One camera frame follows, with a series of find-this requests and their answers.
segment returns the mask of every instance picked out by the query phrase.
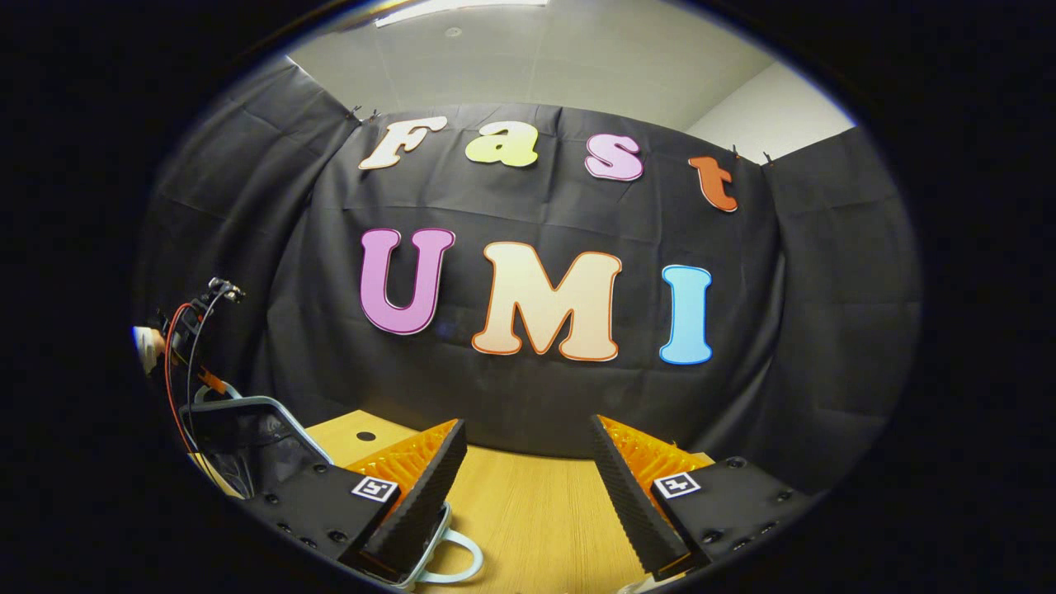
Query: ceiling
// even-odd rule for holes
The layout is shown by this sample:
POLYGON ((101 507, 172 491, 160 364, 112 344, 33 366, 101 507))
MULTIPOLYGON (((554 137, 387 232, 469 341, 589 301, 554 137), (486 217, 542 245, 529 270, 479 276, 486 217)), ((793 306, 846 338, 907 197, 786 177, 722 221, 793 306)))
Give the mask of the ceiling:
POLYGON ((682 131, 774 62, 661 0, 458 8, 326 34, 289 55, 344 105, 363 106, 361 118, 374 109, 529 103, 682 131))

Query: red cable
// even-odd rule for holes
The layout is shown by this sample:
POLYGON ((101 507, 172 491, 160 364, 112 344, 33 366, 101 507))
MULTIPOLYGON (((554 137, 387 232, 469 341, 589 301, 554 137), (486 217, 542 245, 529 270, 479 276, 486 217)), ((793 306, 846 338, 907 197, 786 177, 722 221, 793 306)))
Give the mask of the red cable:
POLYGON ((184 310, 190 307, 190 303, 180 305, 180 308, 176 309, 176 314, 172 316, 172 321, 169 322, 169 335, 165 339, 165 390, 169 396, 169 408, 172 409, 172 419, 175 420, 176 428, 180 429, 180 438, 184 440, 184 446, 187 447, 187 452, 193 453, 190 443, 187 442, 187 435, 184 434, 184 425, 180 422, 180 415, 176 414, 176 405, 172 401, 172 378, 169 371, 169 359, 172 358, 171 351, 169 350, 172 347, 172 331, 175 330, 176 322, 180 321, 180 315, 184 313, 184 310))

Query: white handle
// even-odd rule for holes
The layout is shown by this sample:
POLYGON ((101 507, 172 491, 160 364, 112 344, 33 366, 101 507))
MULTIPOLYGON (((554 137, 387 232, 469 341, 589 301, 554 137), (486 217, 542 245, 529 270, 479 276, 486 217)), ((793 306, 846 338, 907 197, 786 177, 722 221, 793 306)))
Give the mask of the white handle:
POLYGON ((417 581, 423 581, 428 583, 453 583, 455 581, 469 579, 474 575, 476 575, 476 572, 480 571, 480 567, 484 565, 484 552, 480 551, 480 547, 477 546, 475 542, 470 540, 468 536, 459 532, 455 532, 451 528, 448 528, 444 532, 444 536, 441 536, 440 539, 454 542, 455 544, 458 544, 467 549, 470 553, 473 554, 473 563, 469 567, 468 570, 456 574, 432 573, 422 570, 421 574, 418 575, 417 581))

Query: blue letter i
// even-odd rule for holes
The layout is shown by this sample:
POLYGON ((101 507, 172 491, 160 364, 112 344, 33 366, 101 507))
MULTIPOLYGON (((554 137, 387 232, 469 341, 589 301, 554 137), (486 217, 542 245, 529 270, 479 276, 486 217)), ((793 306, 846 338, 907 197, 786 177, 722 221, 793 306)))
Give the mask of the blue letter i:
POLYGON ((661 273, 671 285, 671 340, 660 349, 660 358, 672 365, 697 365, 712 358, 704 339, 704 294, 712 275, 694 266, 664 266, 661 273))

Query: black cloth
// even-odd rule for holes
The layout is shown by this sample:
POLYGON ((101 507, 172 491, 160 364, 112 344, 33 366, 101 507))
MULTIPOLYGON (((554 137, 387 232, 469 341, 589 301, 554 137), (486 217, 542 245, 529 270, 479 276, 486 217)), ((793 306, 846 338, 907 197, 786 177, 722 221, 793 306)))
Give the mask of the black cloth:
POLYGON ((463 105, 382 115, 357 126, 303 71, 265 69, 204 119, 163 175, 148 216, 144 312, 174 309, 211 276, 246 290, 218 316, 209 361, 244 394, 281 401, 305 426, 363 409, 425 429, 467 420, 472 444, 587 457, 601 413, 689 450, 757 459, 813 490, 845 474, 899 395, 919 323, 911 229, 901 198, 856 129, 759 166, 699 138, 616 115, 534 105, 463 105), (393 122, 445 115, 390 168, 362 171, 393 122), (467 159, 484 124, 540 135, 535 163, 467 159), (593 134, 641 146, 644 174, 601 180, 584 167, 593 134), (686 160, 732 175, 728 214, 703 198, 686 160), (442 227, 432 323, 412 336, 374 327, 359 303, 362 234, 395 228, 388 292, 413 297, 410 238, 442 227), (484 247, 520 241, 557 284, 579 254, 622 261, 612 300, 616 359, 486 355, 492 265, 484 247), (671 332, 665 265, 708 270, 713 356, 659 357, 671 332))

